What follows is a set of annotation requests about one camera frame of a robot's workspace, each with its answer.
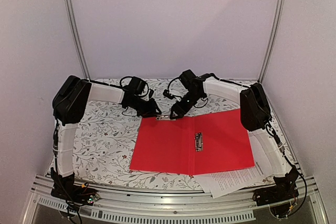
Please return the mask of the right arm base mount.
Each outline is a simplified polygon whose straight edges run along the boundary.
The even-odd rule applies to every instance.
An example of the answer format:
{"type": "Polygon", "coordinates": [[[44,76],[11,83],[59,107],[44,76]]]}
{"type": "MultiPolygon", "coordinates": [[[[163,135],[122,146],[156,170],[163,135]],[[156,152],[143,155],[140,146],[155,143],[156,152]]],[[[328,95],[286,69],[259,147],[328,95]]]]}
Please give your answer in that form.
{"type": "Polygon", "coordinates": [[[271,214],[278,218],[286,218],[292,212],[294,205],[297,202],[299,192],[296,186],[296,180],[299,177],[299,172],[292,168],[284,177],[274,177],[274,186],[256,189],[253,194],[253,201],[257,206],[279,203],[281,201],[293,199],[294,202],[286,203],[282,206],[271,208],[271,214]]]}

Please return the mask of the printed white paper sheets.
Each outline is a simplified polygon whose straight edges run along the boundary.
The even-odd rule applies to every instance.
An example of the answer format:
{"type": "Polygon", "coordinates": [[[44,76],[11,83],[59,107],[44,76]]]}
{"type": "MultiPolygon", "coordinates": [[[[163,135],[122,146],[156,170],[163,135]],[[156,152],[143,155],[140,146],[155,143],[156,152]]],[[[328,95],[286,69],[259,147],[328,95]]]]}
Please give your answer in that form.
{"type": "Polygon", "coordinates": [[[255,166],[228,172],[194,176],[196,182],[204,192],[211,193],[213,198],[218,198],[251,186],[273,174],[271,164],[260,142],[255,136],[250,136],[250,143],[255,166]]]}

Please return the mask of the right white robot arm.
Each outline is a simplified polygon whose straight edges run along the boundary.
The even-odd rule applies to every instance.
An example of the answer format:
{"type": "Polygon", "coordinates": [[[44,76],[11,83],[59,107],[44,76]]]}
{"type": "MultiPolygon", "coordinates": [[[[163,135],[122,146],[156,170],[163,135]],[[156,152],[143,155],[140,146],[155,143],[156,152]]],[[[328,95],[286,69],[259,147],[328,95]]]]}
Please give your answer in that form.
{"type": "Polygon", "coordinates": [[[214,73],[196,76],[192,70],[185,70],[176,79],[187,93],[172,105],[170,119],[184,117],[199,99],[208,94],[237,103],[242,126],[257,138],[272,166],[276,186],[272,188],[271,196],[282,201],[290,195],[299,173],[286,157],[283,143],[271,125],[271,109],[262,85],[256,82],[247,86],[220,79],[214,73]]]}

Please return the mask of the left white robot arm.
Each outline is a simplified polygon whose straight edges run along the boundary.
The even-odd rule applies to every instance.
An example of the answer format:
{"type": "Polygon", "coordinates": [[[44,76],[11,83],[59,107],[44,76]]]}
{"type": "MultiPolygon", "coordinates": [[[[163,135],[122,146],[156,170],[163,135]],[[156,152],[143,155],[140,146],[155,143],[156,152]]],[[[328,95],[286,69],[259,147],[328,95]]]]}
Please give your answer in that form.
{"type": "Polygon", "coordinates": [[[162,114],[152,95],[153,90],[138,77],[131,77],[126,86],[117,86],[70,75],[52,101],[56,121],[53,146],[56,159],[54,171],[61,177],[73,175],[72,153],[75,133],[88,102],[119,104],[124,109],[136,110],[137,116],[150,118],[162,114]]]}

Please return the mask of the red file folder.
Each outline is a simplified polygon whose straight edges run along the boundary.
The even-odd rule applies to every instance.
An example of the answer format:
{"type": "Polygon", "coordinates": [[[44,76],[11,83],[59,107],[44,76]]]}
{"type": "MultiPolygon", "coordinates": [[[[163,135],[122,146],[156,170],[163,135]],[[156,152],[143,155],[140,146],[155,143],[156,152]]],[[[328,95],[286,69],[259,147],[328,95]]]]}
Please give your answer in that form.
{"type": "Polygon", "coordinates": [[[240,110],[185,116],[177,120],[143,118],[130,163],[142,172],[202,175],[255,166],[240,110]],[[203,150],[195,151],[195,134],[203,150]]]}

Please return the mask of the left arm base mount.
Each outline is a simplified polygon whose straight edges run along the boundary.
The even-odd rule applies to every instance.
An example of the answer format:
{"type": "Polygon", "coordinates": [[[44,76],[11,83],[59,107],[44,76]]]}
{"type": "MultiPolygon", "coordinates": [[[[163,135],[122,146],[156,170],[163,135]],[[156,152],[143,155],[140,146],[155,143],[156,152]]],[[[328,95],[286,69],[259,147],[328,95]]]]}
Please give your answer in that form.
{"type": "Polygon", "coordinates": [[[62,177],[54,168],[50,170],[51,178],[54,181],[51,190],[51,196],[74,202],[80,205],[93,205],[93,203],[100,199],[98,191],[90,188],[88,183],[81,186],[75,185],[75,174],[62,177]]]}

